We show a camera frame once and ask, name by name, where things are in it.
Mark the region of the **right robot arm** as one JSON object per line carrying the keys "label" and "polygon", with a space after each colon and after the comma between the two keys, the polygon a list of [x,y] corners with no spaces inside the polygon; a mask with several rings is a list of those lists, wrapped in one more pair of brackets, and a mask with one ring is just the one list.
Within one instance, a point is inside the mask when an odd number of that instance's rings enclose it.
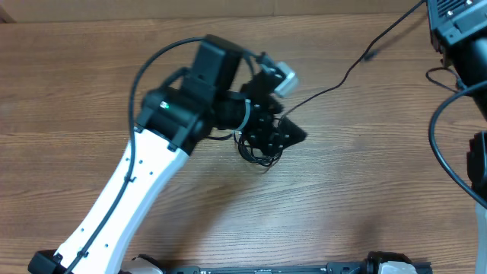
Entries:
{"label": "right robot arm", "polygon": [[469,140],[466,154],[467,184],[447,163],[435,139],[435,126],[441,113],[461,97],[471,97],[483,116],[486,115],[486,0],[428,0],[431,44],[443,56],[446,69],[454,67],[460,90],[434,111],[428,140],[438,163],[447,175],[476,201],[478,247],[476,273],[486,272],[486,132]]}

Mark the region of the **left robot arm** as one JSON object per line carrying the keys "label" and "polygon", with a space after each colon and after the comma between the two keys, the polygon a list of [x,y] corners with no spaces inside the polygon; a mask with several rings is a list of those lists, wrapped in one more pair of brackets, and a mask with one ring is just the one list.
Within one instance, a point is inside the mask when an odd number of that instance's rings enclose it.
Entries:
{"label": "left robot arm", "polygon": [[[113,175],[79,227],[55,250],[33,256],[31,273],[161,273],[146,255],[125,261],[138,227],[159,193],[213,129],[240,133],[248,161],[270,166],[306,133],[282,111],[279,98],[299,83],[296,72],[214,35],[196,38],[190,67],[149,91],[140,111],[129,108],[129,142]],[[262,157],[256,159],[254,150]]]}

